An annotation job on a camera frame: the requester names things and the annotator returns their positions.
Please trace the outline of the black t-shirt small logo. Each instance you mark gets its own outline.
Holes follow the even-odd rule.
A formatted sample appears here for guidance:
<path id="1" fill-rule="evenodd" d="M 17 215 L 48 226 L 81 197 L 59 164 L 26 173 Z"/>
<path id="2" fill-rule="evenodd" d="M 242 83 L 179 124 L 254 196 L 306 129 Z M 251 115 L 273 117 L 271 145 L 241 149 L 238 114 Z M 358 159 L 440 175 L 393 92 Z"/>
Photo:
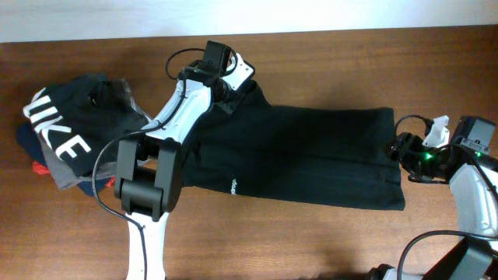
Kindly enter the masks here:
<path id="1" fill-rule="evenodd" d="M 399 165 L 384 152 L 390 107 L 321 110 L 270 104 L 250 81 L 233 113 L 213 107 L 182 146 L 183 183 L 210 191 L 345 208 L 405 208 Z"/>

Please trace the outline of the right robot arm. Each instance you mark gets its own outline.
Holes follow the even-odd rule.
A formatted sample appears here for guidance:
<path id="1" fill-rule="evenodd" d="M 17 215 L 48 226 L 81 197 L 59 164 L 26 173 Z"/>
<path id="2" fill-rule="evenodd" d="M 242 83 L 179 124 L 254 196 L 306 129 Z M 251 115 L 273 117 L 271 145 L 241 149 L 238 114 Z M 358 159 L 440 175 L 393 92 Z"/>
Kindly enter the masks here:
<path id="1" fill-rule="evenodd" d="M 398 133 L 386 155 L 408 172 L 409 181 L 448 185 L 456 204 L 458 229 L 434 230 L 412 239 L 397 266 L 381 264 L 367 279 L 495 279 L 497 277 L 497 160 L 489 154 L 496 124 L 477 116 L 425 119 L 425 136 Z M 423 274 L 403 271 L 409 251 L 432 236 L 456 236 L 458 243 Z"/>

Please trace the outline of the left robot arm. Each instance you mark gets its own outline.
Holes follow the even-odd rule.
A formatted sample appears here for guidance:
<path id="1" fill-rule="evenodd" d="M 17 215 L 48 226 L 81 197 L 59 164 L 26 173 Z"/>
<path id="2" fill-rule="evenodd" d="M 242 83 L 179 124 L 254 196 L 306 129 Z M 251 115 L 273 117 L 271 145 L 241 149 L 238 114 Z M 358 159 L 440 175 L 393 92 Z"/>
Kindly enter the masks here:
<path id="1" fill-rule="evenodd" d="M 214 106 L 233 113 L 255 73 L 225 44 L 210 40 L 202 53 L 178 73 L 174 93 L 152 122 L 118 144 L 114 195 L 128 222 L 129 279 L 166 278 L 165 228 L 182 188 L 181 146 Z"/>

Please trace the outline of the black Nike t-shirt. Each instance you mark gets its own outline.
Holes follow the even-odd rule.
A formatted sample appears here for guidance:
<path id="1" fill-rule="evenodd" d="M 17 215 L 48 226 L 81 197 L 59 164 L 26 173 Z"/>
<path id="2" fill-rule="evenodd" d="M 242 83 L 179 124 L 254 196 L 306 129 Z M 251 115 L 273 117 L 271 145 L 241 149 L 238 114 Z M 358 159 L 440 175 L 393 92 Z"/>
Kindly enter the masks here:
<path id="1" fill-rule="evenodd" d="M 86 74 L 35 93 L 23 108 L 41 140 L 77 176 L 87 176 L 110 141 L 150 122 L 123 79 Z"/>

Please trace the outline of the grey folded garment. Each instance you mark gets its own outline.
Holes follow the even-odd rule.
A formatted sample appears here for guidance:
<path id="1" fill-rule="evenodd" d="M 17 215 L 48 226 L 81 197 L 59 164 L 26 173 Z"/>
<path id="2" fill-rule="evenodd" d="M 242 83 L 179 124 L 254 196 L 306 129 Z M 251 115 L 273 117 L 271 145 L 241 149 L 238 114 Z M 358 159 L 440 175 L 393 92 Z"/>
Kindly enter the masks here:
<path id="1" fill-rule="evenodd" d="M 125 79 L 111 80 L 109 87 L 111 96 L 117 98 L 119 102 L 129 105 L 132 108 L 132 111 L 136 111 L 141 117 L 144 117 L 146 119 L 145 124 L 148 124 L 152 120 L 152 118 L 134 101 L 131 88 Z M 46 166 L 50 170 L 51 176 L 58 189 L 63 191 L 78 185 L 84 193 L 92 197 L 93 190 L 90 175 L 86 177 L 77 177 L 72 169 L 55 155 L 55 152 L 49 148 L 41 136 L 38 136 L 38 140 Z M 96 182 L 96 189 L 98 191 L 104 188 L 112 178 L 115 167 L 116 163 L 105 163 L 99 169 Z"/>

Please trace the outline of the red orange garment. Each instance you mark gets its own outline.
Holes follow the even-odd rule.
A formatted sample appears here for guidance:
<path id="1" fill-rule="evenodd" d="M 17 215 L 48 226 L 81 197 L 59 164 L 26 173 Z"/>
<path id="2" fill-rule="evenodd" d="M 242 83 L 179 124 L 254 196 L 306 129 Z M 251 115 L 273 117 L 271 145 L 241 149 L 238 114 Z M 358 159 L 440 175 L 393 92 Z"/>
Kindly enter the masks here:
<path id="1" fill-rule="evenodd" d="M 34 173 L 36 174 L 39 174 L 39 175 L 47 175 L 47 174 L 50 174 L 50 170 L 42 165 L 41 163 L 37 162 L 37 161 L 33 161 L 32 162 L 32 170 Z M 105 186 L 106 187 L 113 187 L 114 186 L 114 182 L 115 182 L 116 178 L 115 177 L 112 177 L 110 179 L 104 179 L 105 181 Z"/>

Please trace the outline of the navy folded garment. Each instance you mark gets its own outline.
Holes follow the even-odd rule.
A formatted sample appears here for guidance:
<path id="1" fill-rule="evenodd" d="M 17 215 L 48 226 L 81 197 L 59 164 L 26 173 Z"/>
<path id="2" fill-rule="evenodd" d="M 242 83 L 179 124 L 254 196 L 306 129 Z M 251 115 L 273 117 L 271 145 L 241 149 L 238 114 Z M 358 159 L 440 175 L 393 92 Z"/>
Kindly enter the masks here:
<path id="1" fill-rule="evenodd" d="M 51 173 L 47 175 L 51 175 L 59 190 L 63 191 L 77 186 L 84 194 L 93 196 L 91 179 L 76 177 L 65 163 L 40 142 L 29 122 L 21 124 L 16 129 L 16 141 L 32 161 L 37 161 L 50 170 Z"/>

